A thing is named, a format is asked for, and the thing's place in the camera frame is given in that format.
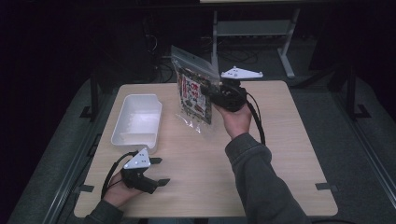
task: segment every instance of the gray carpet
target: gray carpet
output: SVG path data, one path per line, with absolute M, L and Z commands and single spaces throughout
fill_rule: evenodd
M 315 43 L 315 40 L 293 40 L 291 43 L 288 55 L 297 76 L 294 80 L 286 78 L 276 54 L 278 43 L 273 42 L 261 50 L 254 51 L 253 57 L 257 56 L 257 62 L 254 63 L 230 62 L 220 58 L 220 71 L 236 65 L 247 70 L 263 71 L 263 80 L 285 80 L 289 85 L 294 85 L 312 76 L 312 72 L 307 68 Z M 244 55 L 232 52 L 234 53 L 239 57 Z M 163 79 L 170 76 L 171 74 L 164 69 Z M 339 212 L 331 218 L 360 224 L 394 223 L 395 207 L 375 175 L 342 103 L 339 103 L 339 98 L 344 98 L 344 92 L 338 95 L 327 91 L 325 85 L 329 78 L 325 77 L 306 89 L 290 91 L 323 172 L 328 182 L 337 188 L 333 196 Z M 64 119 L 49 143 L 9 223 L 81 221 L 73 214 L 78 198 L 76 192 L 91 161 L 87 154 L 94 148 L 97 134 L 105 127 L 106 118 L 117 93 L 115 90 L 113 94 L 101 94 L 101 112 L 95 122 L 90 122 L 79 117 L 84 106 L 90 105 L 89 89 L 87 81 L 65 112 Z M 371 88 L 359 79 L 357 103 L 365 105 L 372 116 L 370 119 L 359 119 L 357 124 L 366 134 L 389 175 L 396 180 L 395 123 L 377 102 Z

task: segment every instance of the light wood table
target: light wood table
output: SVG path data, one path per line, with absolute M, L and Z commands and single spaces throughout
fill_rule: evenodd
M 337 206 L 329 189 L 317 190 L 326 179 L 309 141 L 289 89 L 283 81 L 247 81 L 242 86 L 252 94 L 262 112 L 267 146 L 278 176 L 309 216 L 332 216 Z M 237 194 L 231 164 L 224 148 L 230 137 L 214 109 L 212 127 L 202 133 L 187 126 L 179 114 L 177 84 L 125 85 L 120 88 L 93 158 L 85 185 L 92 192 L 81 192 L 75 208 L 85 217 L 100 201 L 101 188 L 112 164 L 127 150 L 110 143 L 122 102 L 129 94 L 155 93 L 163 104 L 158 137 L 161 164 L 151 165 L 145 176 L 170 182 L 153 194 L 141 194 L 122 209 L 126 217 L 242 217 L 245 215 Z M 260 141 L 252 122 L 250 133 Z

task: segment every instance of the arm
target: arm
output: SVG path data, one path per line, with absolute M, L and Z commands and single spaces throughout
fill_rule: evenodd
M 120 172 L 110 180 L 105 197 L 96 205 L 95 209 L 85 217 L 86 224 L 120 223 L 123 212 L 119 207 L 128 203 L 136 195 L 142 193 L 138 189 L 129 189 L 121 181 Z
M 251 114 L 245 105 L 237 112 L 216 106 L 232 141 L 225 148 L 248 223 L 310 223 L 286 183 L 271 166 L 271 151 L 249 133 Z

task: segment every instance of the dark background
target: dark background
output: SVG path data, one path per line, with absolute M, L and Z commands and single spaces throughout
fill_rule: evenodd
M 334 63 L 355 66 L 396 120 L 395 4 L 375 1 L 325 8 L 303 9 L 295 33 L 299 38 L 319 38 L 312 69 Z M 160 36 L 165 46 L 174 44 L 198 54 L 199 37 L 210 33 L 211 18 L 205 12 L 192 16 L 180 11 L 161 21 L 144 12 L 87 15 L 66 0 L 5 0 L 0 10 L 5 194 L 0 222 L 5 223 L 66 108 L 92 73 L 103 91 L 122 83 L 150 82 L 156 77 L 157 59 L 147 51 L 151 43 L 145 34 Z

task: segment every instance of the wooden tabletop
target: wooden tabletop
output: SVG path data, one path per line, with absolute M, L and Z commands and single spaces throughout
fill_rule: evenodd
M 252 94 L 262 112 L 266 145 L 273 153 L 272 164 L 278 176 L 309 216 L 332 216 L 337 206 L 328 189 L 315 151 L 309 141 L 289 89 L 283 81 L 246 81 L 242 86 Z M 126 217 L 242 217 L 245 215 L 237 194 L 231 164 L 224 148 L 231 140 L 214 109 L 213 124 L 198 133 L 177 115 L 180 113 L 177 84 L 124 85 L 120 88 L 108 117 L 85 185 L 92 192 L 81 192 L 75 208 L 85 217 L 100 201 L 100 193 L 112 164 L 127 149 L 110 143 L 122 102 L 129 94 L 154 93 L 163 104 L 158 150 L 151 157 L 163 159 L 153 164 L 145 176 L 170 182 L 153 194 L 141 194 L 122 209 Z M 260 141 L 252 122 L 250 133 Z

